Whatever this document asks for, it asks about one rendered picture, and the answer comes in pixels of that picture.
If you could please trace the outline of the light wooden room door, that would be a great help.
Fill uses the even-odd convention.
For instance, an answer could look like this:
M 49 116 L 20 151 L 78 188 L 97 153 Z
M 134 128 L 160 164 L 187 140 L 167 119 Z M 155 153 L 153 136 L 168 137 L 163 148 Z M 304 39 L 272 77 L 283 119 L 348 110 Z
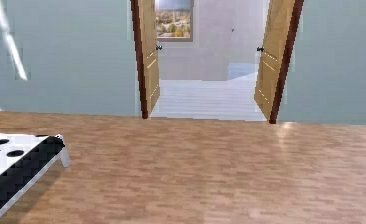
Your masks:
M 155 0 L 139 0 L 144 69 L 145 116 L 152 113 L 160 96 Z
M 254 99 L 270 121 L 295 0 L 270 0 Z

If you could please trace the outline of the framed landscape picture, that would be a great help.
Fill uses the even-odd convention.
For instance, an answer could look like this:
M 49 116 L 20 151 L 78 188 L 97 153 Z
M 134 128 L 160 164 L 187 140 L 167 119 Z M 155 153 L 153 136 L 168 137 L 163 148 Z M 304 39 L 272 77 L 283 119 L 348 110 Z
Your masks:
M 194 0 L 155 0 L 157 39 L 193 41 Z

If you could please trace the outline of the white bed with black dots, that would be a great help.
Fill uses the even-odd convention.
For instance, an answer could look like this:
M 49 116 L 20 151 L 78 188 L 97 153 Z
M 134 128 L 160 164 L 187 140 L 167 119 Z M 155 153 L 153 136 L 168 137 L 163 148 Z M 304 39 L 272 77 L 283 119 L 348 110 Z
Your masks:
M 0 133 L 0 218 L 57 160 L 71 164 L 61 134 Z

